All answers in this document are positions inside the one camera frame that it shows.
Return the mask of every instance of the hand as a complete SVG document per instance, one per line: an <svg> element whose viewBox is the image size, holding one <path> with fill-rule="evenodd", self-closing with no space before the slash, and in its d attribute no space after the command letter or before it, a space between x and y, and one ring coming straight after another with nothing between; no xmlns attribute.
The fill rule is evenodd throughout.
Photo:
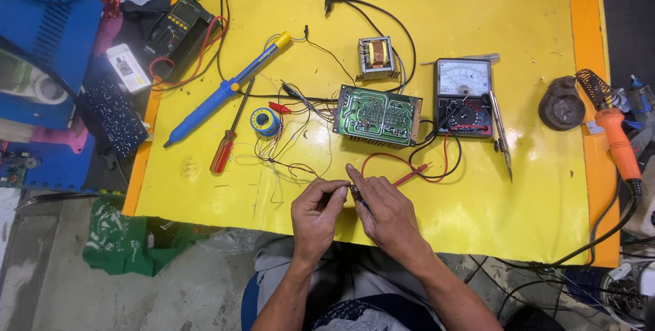
<svg viewBox="0 0 655 331"><path fill-rule="evenodd" d="M294 260L313 268L328 250L349 184L348 180L317 178L291 203Z"/></svg>
<svg viewBox="0 0 655 331"><path fill-rule="evenodd" d="M346 165L346 171L370 209L355 201L364 233L377 246L410 272L423 255L434 255L430 244L421 236L414 205L403 193L384 176L364 179L351 164Z"/></svg>

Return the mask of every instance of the green bag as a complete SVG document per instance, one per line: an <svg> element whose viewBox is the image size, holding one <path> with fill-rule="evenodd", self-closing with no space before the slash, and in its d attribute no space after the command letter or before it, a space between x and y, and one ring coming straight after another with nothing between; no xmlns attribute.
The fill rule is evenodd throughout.
<svg viewBox="0 0 655 331"><path fill-rule="evenodd" d="M88 240L82 251L91 268L110 275L135 272L152 277L190 244L209 238L196 234L193 224L124 216L120 213L122 204L119 199L103 197L92 206Z"/></svg>

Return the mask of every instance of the circuit board with components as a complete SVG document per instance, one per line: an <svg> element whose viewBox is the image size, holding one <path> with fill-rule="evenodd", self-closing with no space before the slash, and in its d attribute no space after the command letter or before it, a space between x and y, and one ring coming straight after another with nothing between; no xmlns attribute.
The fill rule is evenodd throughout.
<svg viewBox="0 0 655 331"><path fill-rule="evenodd" d="M416 145L423 99L341 85L333 131L389 148Z"/></svg>

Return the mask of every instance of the yellow pump tip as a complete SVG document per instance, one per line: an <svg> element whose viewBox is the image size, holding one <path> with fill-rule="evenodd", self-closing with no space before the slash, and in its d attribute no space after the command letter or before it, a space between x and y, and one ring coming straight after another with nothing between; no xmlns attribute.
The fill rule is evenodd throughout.
<svg viewBox="0 0 655 331"><path fill-rule="evenodd" d="M275 41L273 41L273 43L275 43L275 46L277 46L280 49L284 45L289 43L289 41L291 41L291 34L289 34L289 32L287 31L284 31L275 39Z"/></svg>

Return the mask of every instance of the yellow workbench surface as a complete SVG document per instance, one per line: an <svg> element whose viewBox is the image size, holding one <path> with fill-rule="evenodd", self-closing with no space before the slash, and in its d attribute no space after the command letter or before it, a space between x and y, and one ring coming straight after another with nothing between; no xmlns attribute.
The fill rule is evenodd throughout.
<svg viewBox="0 0 655 331"><path fill-rule="evenodd" d="M424 99L423 119L432 118L432 67L419 62L489 52L501 55L501 61L493 66L493 84L512 154L513 184L491 139L464 138L462 163L442 183L413 178L401 185L400 190L414 202L422 234L433 249L548 262L587 243L590 220L593 222L610 201L615 186L604 136L585 135L579 127L552 131L540 121L537 105L552 79L572 75L576 69L589 67L607 78L599 0L365 1L397 16L414 38L417 67L405 93ZM261 53L271 35L287 30L293 37L303 37L305 25L309 25L310 40L332 51L355 76L358 39L377 33L343 3L336 3L325 18L323 2L229 0L229 32L220 58L223 75L235 76ZM201 0L201 4L215 15L221 11L219 0ZM383 34L391 36L409 75L412 52L402 29L391 18L363 9ZM217 48L217 44L209 48L205 64ZM352 83L332 56L306 42L283 48L261 73L253 94L276 94L279 79L284 79L306 96L331 98L341 84ZM124 213L291 234L291 201L313 176L305 172L293 176L287 168L264 165L255 157L252 144L258 135L248 117L274 99L248 99L236 130L234 157L221 175L210 173L209 164L225 129L231 126L240 96L224 104L183 142L167 150L162 147L170 131L214 92L220 81L213 66L202 79L179 91L153 92L146 120L154 125L155 141L142 146L137 154ZM397 85L397 81L363 84L380 90ZM593 114L587 104L587 119ZM282 143L306 120L307 114L285 116ZM407 158L413 150L351 142L331 129L311 114L307 127L296 134L278 159L286 164L306 164L329 180L347 178L346 163L360 167L374 152ZM426 133L423 124L419 140ZM426 174L443 173L442 143L439 137L416 156L418 165L432 162ZM454 140L449 140L447 150L452 166L458 151ZM402 162L374 157L365 174L384 175L394 181L408 172ZM617 220L615 207L599 235ZM335 238L372 244L362 231L351 199L339 218ZM598 247L596 264L616 263L617 240L613 237ZM568 263L586 260L582 254Z"/></svg>

